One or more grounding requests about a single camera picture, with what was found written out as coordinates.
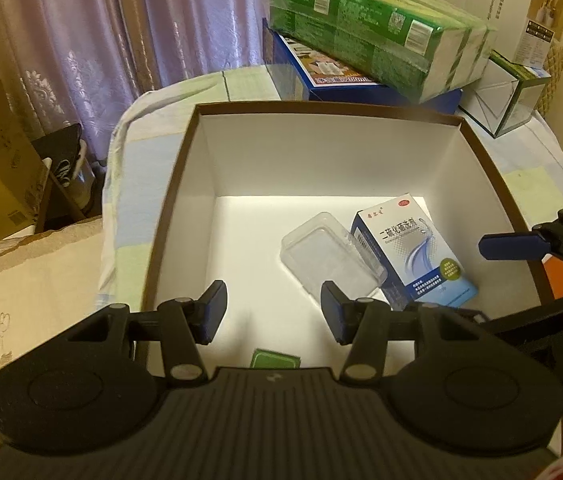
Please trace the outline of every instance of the white label sticker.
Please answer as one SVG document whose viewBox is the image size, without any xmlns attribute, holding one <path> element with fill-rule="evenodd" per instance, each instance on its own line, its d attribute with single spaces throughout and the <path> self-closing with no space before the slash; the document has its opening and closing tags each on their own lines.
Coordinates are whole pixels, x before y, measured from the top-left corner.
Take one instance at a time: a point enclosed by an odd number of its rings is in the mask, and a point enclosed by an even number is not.
<svg viewBox="0 0 563 480">
<path fill-rule="evenodd" d="M 413 23 L 410 24 L 408 36 L 405 38 L 404 46 L 421 56 L 425 56 L 426 49 L 428 49 L 428 42 L 431 40 L 432 34 L 433 27 L 413 20 Z"/>
<path fill-rule="evenodd" d="M 328 14 L 328 10 L 330 10 L 330 0 L 315 0 L 313 9 L 315 9 L 315 12 Z"/>
</svg>

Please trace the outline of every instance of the green card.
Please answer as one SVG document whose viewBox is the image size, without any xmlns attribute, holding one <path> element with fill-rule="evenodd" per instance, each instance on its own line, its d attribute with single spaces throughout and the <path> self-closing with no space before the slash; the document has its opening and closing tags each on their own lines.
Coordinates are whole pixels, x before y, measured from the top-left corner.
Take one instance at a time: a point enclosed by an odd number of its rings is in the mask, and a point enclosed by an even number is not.
<svg viewBox="0 0 563 480">
<path fill-rule="evenodd" d="M 251 368 L 299 368 L 301 359 L 294 355 L 271 352 L 261 348 L 255 349 L 250 362 Z"/>
</svg>

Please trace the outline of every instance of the medicine box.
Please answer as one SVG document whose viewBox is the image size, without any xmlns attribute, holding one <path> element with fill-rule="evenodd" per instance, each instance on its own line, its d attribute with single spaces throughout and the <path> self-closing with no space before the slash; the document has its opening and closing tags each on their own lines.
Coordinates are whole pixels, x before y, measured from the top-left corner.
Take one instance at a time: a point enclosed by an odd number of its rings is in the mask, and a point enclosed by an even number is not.
<svg viewBox="0 0 563 480">
<path fill-rule="evenodd" d="M 388 271 L 381 286 L 393 310 L 411 301 L 461 306 L 477 293 L 431 219 L 409 194 L 359 211 L 351 229 Z"/>
<path fill-rule="evenodd" d="M 459 106 L 493 137 L 530 121 L 550 74 L 517 65 L 493 51 L 484 76 L 464 89 Z"/>
</svg>

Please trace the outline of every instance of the open box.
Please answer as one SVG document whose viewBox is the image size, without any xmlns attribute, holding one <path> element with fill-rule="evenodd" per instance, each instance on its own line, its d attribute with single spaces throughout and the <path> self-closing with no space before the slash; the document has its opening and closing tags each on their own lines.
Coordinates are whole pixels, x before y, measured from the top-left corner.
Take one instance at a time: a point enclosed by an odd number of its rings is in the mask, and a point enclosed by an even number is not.
<svg viewBox="0 0 563 480">
<path fill-rule="evenodd" d="M 500 317 L 552 300 L 540 262 L 489 262 L 479 254 L 482 235 L 526 225 L 461 118 L 359 104 L 235 102 L 199 105 L 193 114 L 142 309 L 197 298 L 224 280 L 228 309 L 213 343 L 199 347 L 211 374 L 216 366 L 247 367 L 256 348 L 338 374 L 348 349 L 282 265 L 282 238 L 321 211 L 350 228 L 357 211 L 407 192 L 423 198 L 477 285 L 464 306 Z"/>
</svg>

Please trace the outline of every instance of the green label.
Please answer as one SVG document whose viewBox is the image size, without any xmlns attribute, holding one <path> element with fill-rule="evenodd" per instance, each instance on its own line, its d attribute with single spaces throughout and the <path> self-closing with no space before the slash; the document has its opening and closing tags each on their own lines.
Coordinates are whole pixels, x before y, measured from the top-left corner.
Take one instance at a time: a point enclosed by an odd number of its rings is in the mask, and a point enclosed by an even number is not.
<svg viewBox="0 0 563 480">
<path fill-rule="evenodd" d="M 445 280 L 458 280 L 461 276 L 459 264 L 452 258 L 444 258 L 439 264 L 439 273 Z"/>
<path fill-rule="evenodd" d="M 250 362 L 251 368 L 299 368 L 301 359 L 294 355 L 282 354 L 261 348 L 255 349 Z"/>
</svg>

